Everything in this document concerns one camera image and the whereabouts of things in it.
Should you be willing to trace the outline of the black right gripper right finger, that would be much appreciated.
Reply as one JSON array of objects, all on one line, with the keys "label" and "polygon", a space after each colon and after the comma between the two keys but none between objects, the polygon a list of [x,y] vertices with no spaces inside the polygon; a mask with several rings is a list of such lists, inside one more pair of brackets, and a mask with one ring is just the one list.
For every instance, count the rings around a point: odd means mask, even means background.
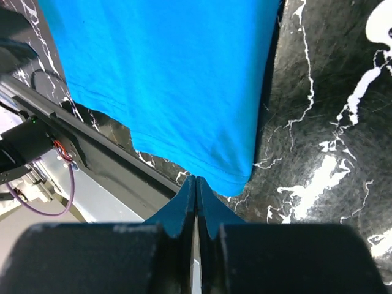
[{"label": "black right gripper right finger", "polygon": [[195,181],[203,293],[386,293],[364,241],[340,224],[247,223]]}]

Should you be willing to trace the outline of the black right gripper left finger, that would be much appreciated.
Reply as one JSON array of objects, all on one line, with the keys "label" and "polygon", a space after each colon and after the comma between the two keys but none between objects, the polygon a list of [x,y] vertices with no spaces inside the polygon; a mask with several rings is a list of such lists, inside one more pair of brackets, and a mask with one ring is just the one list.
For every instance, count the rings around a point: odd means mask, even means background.
[{"label": "black right gripper left finger", "polygon": [[41,223],[15,243],[2,293],[190,293],[196,179],[142,223]]}]

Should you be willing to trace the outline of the bright blue t-shirt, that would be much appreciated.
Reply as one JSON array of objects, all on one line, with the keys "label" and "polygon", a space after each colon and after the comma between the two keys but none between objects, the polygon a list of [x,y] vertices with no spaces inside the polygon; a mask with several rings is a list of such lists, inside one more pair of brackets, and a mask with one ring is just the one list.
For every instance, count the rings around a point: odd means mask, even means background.
[{"label": "bright blue t-shirt", "polygon": [[74,101],[135,150],[242,193],[278,1],[40,1]]}]

